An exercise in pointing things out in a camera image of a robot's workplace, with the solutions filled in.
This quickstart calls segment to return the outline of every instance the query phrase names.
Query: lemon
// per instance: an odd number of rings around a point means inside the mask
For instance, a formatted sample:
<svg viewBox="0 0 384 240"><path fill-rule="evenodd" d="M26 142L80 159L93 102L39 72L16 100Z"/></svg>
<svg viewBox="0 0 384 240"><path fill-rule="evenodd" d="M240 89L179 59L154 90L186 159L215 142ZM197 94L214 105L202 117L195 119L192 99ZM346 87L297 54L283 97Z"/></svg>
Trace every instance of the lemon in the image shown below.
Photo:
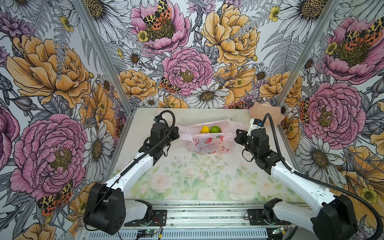
<svg viewBox="0 0 384 240"><path fill-rule="evenodd" d="M219 133L221 132L221 129L218 126L211 127L210 133Z"/></svg>
<svg viewBox="0 0 384 240"><path fill-rule="evenodd" d="M204 126L203 129L201 130L201 133L209 133L209 127Z"/></svg>

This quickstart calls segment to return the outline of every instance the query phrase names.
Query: black cable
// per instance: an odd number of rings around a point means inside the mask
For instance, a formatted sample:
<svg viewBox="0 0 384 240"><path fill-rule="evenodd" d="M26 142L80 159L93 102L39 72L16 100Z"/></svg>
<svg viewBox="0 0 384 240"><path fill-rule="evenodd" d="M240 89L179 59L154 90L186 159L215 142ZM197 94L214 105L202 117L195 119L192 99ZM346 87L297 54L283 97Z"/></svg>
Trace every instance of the black cable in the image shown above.
<svg viewBox="0 0 384 240"><path fill-rule="evenodd" d="M120 240L122 240L122 238L121 238L121 236L120 236L120 233L119 233L119 231L118 231L118 235L119 235L119 238L120 238Z"/></svg>
<svg viewBox="0 0 384 240"><path fill-rule="evenodd" d="M124 170L120 173L120 176L118 179L116 179L116 181L108 188L108 190L105 192L105 194L103 195L103 197L100 199L99 202L96 203L96 205L93 207L93 209L90 211L90 213L88 214L84 224L85 224L85 229L88 230L88 231L96 231L98 230L97 228L96 229L88 229L87 228L87 222L88 222L88 219L89 217L91 216L91 213L93 212L93 210L95 210L95 208L97 207L97 205L99 205L99 203L103 200L103 198L107 195L107 193L109 192L110 189L112 189L113 185L115 185L115 183L119 182L120 178L125 174L127 173L132 167L133 165L135 165L136 163L138 163L138 161L140 161L142 158L144 158L146 155L148 155L153 149L157 148L159 145L161 145L168 137L169 135L172 133L173 131L173 128L175 127L175 114L173 114L173 112L169 111L169 110L164 110L162 111L159 116L163 115L164 113L170 113L172 115L172 126L169 128L167 134L153 147L151 147L148 151L146 151L143 155L141 155L140 157L136 158L133 160L133 162Z"/></svg>
<svg viewBox="0 0 384 240"><path fill-rule="evenodd" d="M279 147L279 143L278 143L278 140L277 140L277 135L276 135L276 130L275 130L275 126L273 125L273 120L272 120L272 116L267 113L264 117L264 120L263 120L263 123L262 123L262 126L264 125L264 122L266 120L266 118L269 118L269 122L271 124L271 129L272 129L272 133L273 133L273 139L275 141L275 145L276 145L276 150L277 150L277 155L279 156L281 162L284 164L284 166L289 170L289 171L292 171L292 168L285 162L285 159L283 158L283 156L281 155L281 152L280 152L280 147ZM314 183L317 183L317 184L320 184L320 185L324 185L328 188L331 188L331 189L334 189L334 190L337 190L339 192L342 192L346 195L349 195L351 197L353 197L354 199L360 201L361 203L363 203L372 213L373 215L375 216L375 219L376 219L376 223L377 223L377 227L376 227L376 231L375 233L367 238L366 240L377 240L379 239L379 237L381 236L382 232L383 232L383 222L381 220L381 216L380 214L377 212L377 210L371 205L369 204L367 201L365 201L363 198L351 193L351 192L348 192L347 190L344 190L343 188L340 188L340 187L336 187L334 185L331 185L331 184L328 184L328 183L325 183L325 182L322 182L322 181L319 181L317 179L314 179L314 178L311 178L311 177L308 177L298 171L294 171L293 172L294 174L308 180L308 181L311 181L311 182L314 182Z"/></svg>
<svg viewBox="0 0 384 240"><path fill-rule="evenodd" d="M293 229L291 234L285 240L291 240L293 238L293 236L295 235L298 228L299 228L299 226L295 226L295 228Z"/></svg>

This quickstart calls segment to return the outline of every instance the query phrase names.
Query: plastic bag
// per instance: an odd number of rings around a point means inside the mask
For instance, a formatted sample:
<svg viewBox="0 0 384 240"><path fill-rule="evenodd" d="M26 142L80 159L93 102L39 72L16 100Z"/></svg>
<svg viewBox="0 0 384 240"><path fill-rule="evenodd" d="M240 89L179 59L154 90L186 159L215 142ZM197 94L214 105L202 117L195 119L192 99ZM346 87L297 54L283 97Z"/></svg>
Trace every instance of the plastic bag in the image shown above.
<svg viewBox="0 0 384 240"><path fill-rule="evenodd" d="M219 126L220 133L201 133L203 126ZM180 139L187 141L187 149L198 153L228 153L235 144L236 130L246 126L230 119L205 122L192 126L179 126Z"/></svg>

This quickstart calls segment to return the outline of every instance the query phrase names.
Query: floral tablecloth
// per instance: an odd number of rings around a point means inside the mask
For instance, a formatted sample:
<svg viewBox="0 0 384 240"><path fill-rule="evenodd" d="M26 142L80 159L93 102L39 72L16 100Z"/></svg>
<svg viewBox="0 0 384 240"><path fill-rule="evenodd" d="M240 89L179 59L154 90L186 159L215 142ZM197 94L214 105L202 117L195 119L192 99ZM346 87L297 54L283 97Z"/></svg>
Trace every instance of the floral tablecloth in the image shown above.
<svg viewBox="0 0 384 240"><path fill-rule="evenodd" d="M198 154L172 145L167 157L145 172L126 196L131 199L177 199L266 202L279 197L303 200L279 180L242 157L242 146L229 154ZM249 160L248 152L244 156ZM115 166L117 174L125 166Z"/></svg>

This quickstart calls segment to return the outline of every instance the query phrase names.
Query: table surface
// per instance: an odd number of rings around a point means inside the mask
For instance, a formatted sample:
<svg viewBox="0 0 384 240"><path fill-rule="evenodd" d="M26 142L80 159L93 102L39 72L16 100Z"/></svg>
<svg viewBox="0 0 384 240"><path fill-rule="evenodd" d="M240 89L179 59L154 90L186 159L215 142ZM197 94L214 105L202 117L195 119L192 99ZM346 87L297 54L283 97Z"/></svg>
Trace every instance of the table surface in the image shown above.
<svg viewBox="0 0 384 240"><path fill-rule="evenodd" d="M153 118L164 109L139 108L115 164L117 174L137 154L149 137ZM177 126L231 119L249 128L251 115L247 109L170 109ZM163 117L171 124L172 117ZM270 147L276 151L270 127ZM283 157L291 163L286 146L277 131ZM186 148L186 141L172 142L168 156L162 156L132 187L127 199L206 200L211 202L267 202L275 197L287 202L303 202L286 185L261 170L256 163L242 157L243 146L235 144L230 153L198 154ZM244 152L250 160L251 154Z"/></svg>

